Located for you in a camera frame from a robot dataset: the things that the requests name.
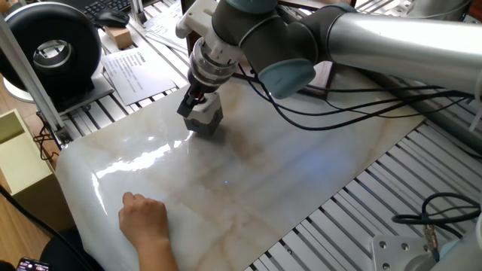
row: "metal rod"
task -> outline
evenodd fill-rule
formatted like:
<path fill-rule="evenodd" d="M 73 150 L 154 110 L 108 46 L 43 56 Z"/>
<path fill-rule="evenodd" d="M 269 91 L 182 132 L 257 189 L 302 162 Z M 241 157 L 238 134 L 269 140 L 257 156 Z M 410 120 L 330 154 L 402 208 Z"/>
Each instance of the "metal rod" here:
<path fill-rule="evenodd" d="M 40 112 L 44 115 L 45 120 L 51 125 L 53 131 L 59 134 L 59 138 L 63 140 L 63 143 L 70 142 L 72 139 L 66 132 L 66 127 L 53 106 L 50 97 L 45 92 L 40 80 L 35 74 L 29 61 L 25 57 L 22 49 L 20 48 L 14 34 L 10 30 L 10 27 L 5 22 L 3 17 L 0 16 L 0 48 L 7 57 L 8 61 L 14 68 L 15 72 L 19 75 L 23 85 L 29 91 L 30 95 L 38 106 Z"/>
<path fill-rule="evenodd" d="M 482 27 L 470 23 L 344 14 L 331 27 L 337 63 L 474 93 Z"/>
<path fill-rule="evenodd" d="M 133 11 L 134 20 L 141 25 L 147 21 L 147 17 L 144 13 L 144 6 L 142 0 L 130 0 L 130 8 Z"/>

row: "beige box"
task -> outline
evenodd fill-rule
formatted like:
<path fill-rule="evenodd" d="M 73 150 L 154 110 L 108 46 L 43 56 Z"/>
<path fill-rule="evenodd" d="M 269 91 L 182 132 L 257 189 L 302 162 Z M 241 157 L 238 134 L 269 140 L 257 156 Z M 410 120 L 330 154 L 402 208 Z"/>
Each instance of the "beige box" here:
<path fill-rule="evenodd" d="M 55 172 L 49 162 L 40 158 L 40 146 L 33 141 L 17 110 L 0 115 L 2 173 L 7 190 L 33 215 L 57 231 L 75 226 Z"/>

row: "computer mouse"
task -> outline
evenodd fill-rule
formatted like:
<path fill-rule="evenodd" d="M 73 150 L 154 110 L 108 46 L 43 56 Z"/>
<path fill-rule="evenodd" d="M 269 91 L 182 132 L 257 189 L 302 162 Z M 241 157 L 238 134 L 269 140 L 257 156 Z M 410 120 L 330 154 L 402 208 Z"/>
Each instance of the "computer mouse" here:
<path fill-rule="evenodd" d="M 94 16 L 99 26 L 124 28 L 129 22 L 129 15 L 122 11 L 105 9 Z"/>

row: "table surface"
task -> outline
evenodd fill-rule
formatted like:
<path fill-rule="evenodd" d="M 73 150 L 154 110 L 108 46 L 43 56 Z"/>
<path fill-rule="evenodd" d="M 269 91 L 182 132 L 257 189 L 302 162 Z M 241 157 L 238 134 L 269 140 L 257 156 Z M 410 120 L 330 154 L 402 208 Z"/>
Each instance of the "table surface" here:
<path fill-rule="evenodd" d="M 375 85 L 345 68 L 333 87 Z M 84 246 L 106 270 L 138 268 L 136 253 L 118 229 L 127 191 L 166 203 L 181 270 L 244 269 L 423 120 L 372 118 L 326 132 L 304 131 L 286 123 L 245 81 L 232 79 L 218 91 L 220 127 L 202 138 L 187 131 L 175 112 L 183 92 L 74 141 L 60 154 L 56 172 Z M 331 99 L 345 107 L 386 97 Z M 282 104 L 331 110 L 322 100 L 300 95 Z M 393 114 L 410 113 L 403 108 Z M 292 117 L 327 126 L 356 115 Z"/>

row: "human hand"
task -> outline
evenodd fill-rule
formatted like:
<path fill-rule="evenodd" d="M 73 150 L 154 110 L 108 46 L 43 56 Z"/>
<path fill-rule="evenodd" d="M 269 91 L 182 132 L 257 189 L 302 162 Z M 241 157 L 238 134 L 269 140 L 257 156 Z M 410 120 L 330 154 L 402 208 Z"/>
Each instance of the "human hand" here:
<path fill-rule="evenodd" d="M 144 247 L 169 242 L 166 206 L 154 199 L 130 192 L 122 198 L 119 227 L 137 251 Z"/>

